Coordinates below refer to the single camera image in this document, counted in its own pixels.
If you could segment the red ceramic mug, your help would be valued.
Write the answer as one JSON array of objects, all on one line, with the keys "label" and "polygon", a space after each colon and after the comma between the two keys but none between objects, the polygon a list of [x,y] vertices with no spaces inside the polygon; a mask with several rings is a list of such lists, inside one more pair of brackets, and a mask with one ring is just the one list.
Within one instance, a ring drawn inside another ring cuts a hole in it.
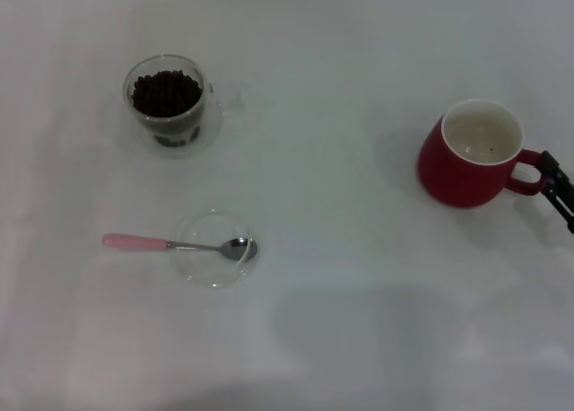
[{"label": "red ceramic mug", "polygon": [[517,164],[535,168],[542,159],[524,142],[524,128],[507,108],[481,99],[460,101],[424,141],[419,180],[435,199],[458,208],[482,206],[503,189],[534,196],[548,180],[545,173],[535,182],[512,176]]}]

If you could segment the clear double-wall glass cup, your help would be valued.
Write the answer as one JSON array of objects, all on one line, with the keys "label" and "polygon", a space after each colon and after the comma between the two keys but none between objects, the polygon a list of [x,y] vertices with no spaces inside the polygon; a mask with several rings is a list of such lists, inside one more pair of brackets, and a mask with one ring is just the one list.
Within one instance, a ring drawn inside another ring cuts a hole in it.
[{"label": "clear double-wall glass cup", "polygon": [[[200,132],[190,144],[179,148],[168,148],[158,144],[140,122],[140,115],[132,106],[130,95],[139,76],[153,75],[160,71],[182,70],[200,83],[204,89],[204,110],[198,121]],[[199,155],[219,135],[223,121],[239,114],[245,108],[245,101],[239,90],[233,86],[216,90],[205,71],[194,60],[179,55],[164,54],[148,57],[136,64],[126,75],[122,86],[122,98],[126,105],[127,133],[150,153],[169,159],[183,159]]]}]

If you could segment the pink handled metal spoon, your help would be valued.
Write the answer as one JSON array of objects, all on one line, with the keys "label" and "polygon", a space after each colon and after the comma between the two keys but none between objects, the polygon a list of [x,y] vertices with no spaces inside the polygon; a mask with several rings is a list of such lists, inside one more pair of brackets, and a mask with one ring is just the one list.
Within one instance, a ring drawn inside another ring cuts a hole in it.
[{"label": "pink handled metal spoon", "polygon": [[102,244],[120,250],[205,250],[219,253],[224,258],[240,262],[254,258],[258,253],[257,243],[250,238],[228,240],[219,246],[185,243],[159,238],[142,237],[122,233],[104,234]]}]

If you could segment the coffee beans pile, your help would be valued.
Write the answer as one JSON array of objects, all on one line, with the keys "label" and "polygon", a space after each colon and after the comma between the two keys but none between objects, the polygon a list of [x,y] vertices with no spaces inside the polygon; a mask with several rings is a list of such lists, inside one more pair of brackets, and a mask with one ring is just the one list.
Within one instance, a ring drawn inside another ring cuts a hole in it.
[{"label": "coffee beans pile", "polygon": [[130,100],[158,144],[179,148],[198,137],[205,93],[200,83],[182,70],[139,76]]}]

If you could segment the clear glass saucer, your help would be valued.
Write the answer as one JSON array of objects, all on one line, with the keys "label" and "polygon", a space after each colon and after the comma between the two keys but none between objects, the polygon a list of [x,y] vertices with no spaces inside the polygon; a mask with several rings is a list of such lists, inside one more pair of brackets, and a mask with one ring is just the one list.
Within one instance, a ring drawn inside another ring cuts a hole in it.
[{"label": "clear glass saucer", "polygon": [[171,240],[201,244],[217,250],[175,249],[170,261],[182,278],[209,289],[221,289],[245,278],[262,253],[255,230],[241,216],[225,210],[207,209],[181,219]]}]

